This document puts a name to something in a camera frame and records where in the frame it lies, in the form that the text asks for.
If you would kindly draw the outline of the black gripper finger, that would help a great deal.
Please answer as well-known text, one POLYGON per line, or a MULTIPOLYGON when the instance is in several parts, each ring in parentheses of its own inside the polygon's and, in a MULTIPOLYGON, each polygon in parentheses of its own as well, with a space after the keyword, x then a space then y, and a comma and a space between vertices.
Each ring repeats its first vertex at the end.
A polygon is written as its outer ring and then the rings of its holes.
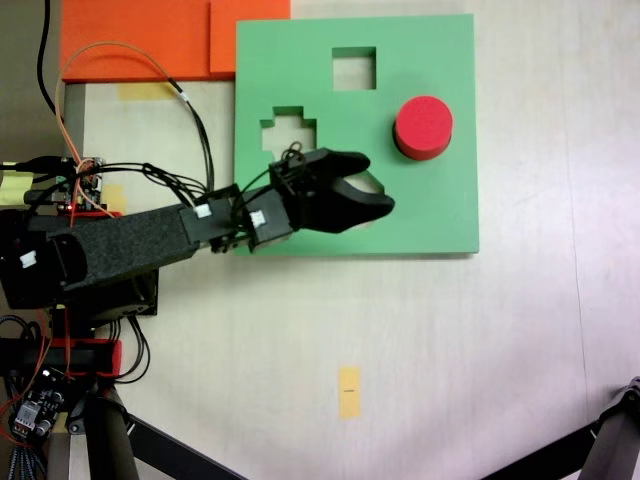
POLYGON ((305 155, 305 179, 330 182, 365 172, 371 160, 360 152, 320 148, 305 155))
POLYGON ((307 229, 338 234, 389 215, 395 201, 384 193, 368 193, 344 179, 321 182, 307 193, 307 229))

